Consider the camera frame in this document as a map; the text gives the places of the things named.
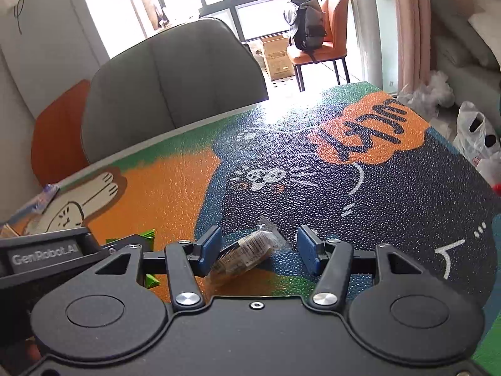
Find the gray chair back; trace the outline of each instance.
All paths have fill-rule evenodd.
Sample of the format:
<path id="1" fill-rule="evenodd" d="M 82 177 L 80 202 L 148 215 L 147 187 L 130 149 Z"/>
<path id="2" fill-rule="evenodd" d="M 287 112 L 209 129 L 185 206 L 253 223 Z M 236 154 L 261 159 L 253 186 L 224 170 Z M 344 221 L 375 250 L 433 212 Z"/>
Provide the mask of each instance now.
<path id="1" fill-rule="evenodd" d="M 226 24 L 204 18 L 160 32 L 92 79 L 82 147 L 94 163 L 159 134 L 268 99 L 261 69 Z"/>

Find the cardboard box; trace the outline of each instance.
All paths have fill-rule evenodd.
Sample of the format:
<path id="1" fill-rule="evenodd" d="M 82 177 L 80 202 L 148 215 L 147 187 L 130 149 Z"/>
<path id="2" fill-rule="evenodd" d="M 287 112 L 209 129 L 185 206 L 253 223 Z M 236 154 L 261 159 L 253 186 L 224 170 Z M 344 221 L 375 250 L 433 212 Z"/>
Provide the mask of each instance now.
<path id="1" fill-rule="evenodd" d="M 262 56 L 271 80 L 283 79 L 294 75 L 294 67 L 287 56 L 289 37 L 283 35 L 267 36 L 261 39 Z"/>

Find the green paper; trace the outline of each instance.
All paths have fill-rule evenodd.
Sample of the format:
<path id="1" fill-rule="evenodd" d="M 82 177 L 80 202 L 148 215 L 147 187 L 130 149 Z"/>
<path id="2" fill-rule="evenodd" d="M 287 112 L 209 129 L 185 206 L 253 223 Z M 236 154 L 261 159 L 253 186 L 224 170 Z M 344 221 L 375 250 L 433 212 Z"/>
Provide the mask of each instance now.
<path id="1" fill-rule="evenodd" d="M 144 240 L 146 240 L 149 243 L 151 250 L 154 250 L 153 249 L 153 244 L 155 242 L 155 230 L 154 229 L 147 231 L 147 232 L 144 232 L 144 233 L 141 233 L 139 236 L 144 237 Z M 114 242 L 116 240 L 118 240 L 118 239 L 117 238 L 106 239 L 106 244 Z M 144 281 L 144 285 L 146 286 L 147 289 L 150 289 L 150 288 L 154 288 L 154 287 L 159 286 L 160 281 L 154 275 L 147 274 L 146 279 Z"/>

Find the packaging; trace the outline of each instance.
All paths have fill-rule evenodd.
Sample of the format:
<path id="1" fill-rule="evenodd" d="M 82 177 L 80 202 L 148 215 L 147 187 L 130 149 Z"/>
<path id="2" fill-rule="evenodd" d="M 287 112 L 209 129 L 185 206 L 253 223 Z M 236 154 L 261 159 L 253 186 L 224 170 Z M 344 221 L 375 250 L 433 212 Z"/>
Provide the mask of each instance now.
<path id="1" fill-rule="evenodd" d="M 501 153 L 495 153 L 489 159 L 480 160 L 477 171 L 487 181 L 493 191 L 501 196 Z"/>
<path id="2" fill-rule="evenodd" d="M 16 233 L 22 233 L 23 228 L 30 221 L 35 221 L 45 212 L 49 203 L 59 191 L 59 186 L 48 184 L 44 187 L 41 193 L 30 199 L 16 213 L 14 213 L 7 222 Z"/>
<path id="3" fill-rule="evenodd" d="M 451 107 L 454 105 L 454 93 L 447 83 L 448 76 L 443 72 L 432 72 L 428 86 L 421 85 L 415 91 L 404 87 L 397 100 L 414 110 L 424 120 L 430 121 L 438 116 L 438 106 Z"/>
<path id="4" fill-rule="evenodd" d="M 19 234 L 8 223 L 0 227 L 0 239 L 16 238 L 18 236 Z"/>
<path id="5" fill-rule="evenodd" d="M 261 39 L 262 57 L 271 80 L 283 79 L 294 75 L 294 67 L 287 56 L 289 37 L 283 35 L 268 36 Z"/>
<path id="6" fill-rule="evenodd" d="M 471 102 L 464 102 L 459 109 L 453 144 L 475 168 L 501 150 L 492 124 Z"/>
<path id="7" fill-rule="evenodd" d="M 438 131 L 442 136 L 448 140 L 452 135 L 452 128 L 450 128 L 449 123 L 439 120 L 437 118 L 432 118 L 430 121 L 430 126 Z"/>
<path id="8" fill-rule="evenodd" d="M 212 285 L 221 285 L 243 274 L 269 258 L 273 253 L 288 250 L 277 227 L 261 216 L 257 231 L 224 248 L 210 270 Z"/>

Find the plastic bag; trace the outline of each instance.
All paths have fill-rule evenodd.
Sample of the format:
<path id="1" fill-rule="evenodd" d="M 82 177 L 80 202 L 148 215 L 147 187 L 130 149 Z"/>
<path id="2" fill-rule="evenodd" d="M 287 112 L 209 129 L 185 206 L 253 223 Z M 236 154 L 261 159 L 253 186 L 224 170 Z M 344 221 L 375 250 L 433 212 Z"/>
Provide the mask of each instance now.
<path id="1" fill-rule="evenodd" d="M 464 102 L 459 109 L 457 136 L 453 145 L 475 168 L 481 160 L 501 151 L 492 124 L 472 102 Z"/>
<path id="2" fill-rule="evenodd" d="M 399 93 L 397 100 L 414 110 L 424 120 L 430 121 L 438 116 L 438 108 L 454 105 L 454 93 L 447 84 L 448 76 L 443 72 L 432 72 L 428 86 L 421 85 L 415 91 L 409 91 L 408 86 Z"/>
<path id="3" fill-rule="evenodd" d="M 477 171 L 491 186 L 493 191 L 501 196 L 501 152 L 493 154 L 489 159 L 480 160 Z"/>
<path id="4" fill-rule="evenodd" d="M 221 285 L 254 268 L 273 253 L 289 248 L 276 225 L 265 217 L 261 216 L 257 229 L 220 252 L 209 274 L 212 285 Z"/>
<path id="5" fill-rule="evenodd" d="M 444 72 L 433 71 L 431 73 L 429 88 L 429 99 L 431 102 L 438 104 L 442 107 L 454 106 L 455 96 L 452 88 L 447 83 L 449 76 Z"/>

